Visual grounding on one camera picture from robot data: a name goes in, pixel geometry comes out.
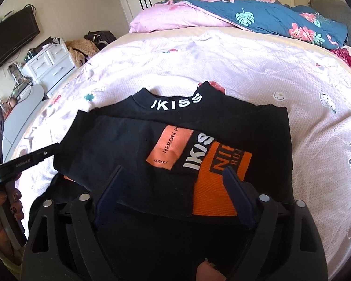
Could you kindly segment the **left hand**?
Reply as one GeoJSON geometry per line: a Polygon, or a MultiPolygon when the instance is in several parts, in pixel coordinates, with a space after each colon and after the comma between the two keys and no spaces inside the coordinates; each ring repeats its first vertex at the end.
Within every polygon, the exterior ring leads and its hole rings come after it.
{"type": "Polygon", "coordinates": [[[10,196],[6,192],[0,191],[0,254],[15,265],[21,264],[21,259],[17,256],[18,251],[12,245],[11,238],[7,234],[7,221],[5,217],[4,205],[7,201],[11,201],[11,216],[16,221],[21,221],[24,218],[21,203],[21,193],[14,185],[14,189],[10,196]]]}

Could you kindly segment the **right hand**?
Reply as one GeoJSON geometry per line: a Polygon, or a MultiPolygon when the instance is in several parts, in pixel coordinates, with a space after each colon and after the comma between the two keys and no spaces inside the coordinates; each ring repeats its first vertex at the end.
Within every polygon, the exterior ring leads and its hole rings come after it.
{"type": "Polygon", "coordinates": [[[214,264],[207,259],[197,269],[196,281],[225,281],[226,277],[214,268],[214,264]]]}

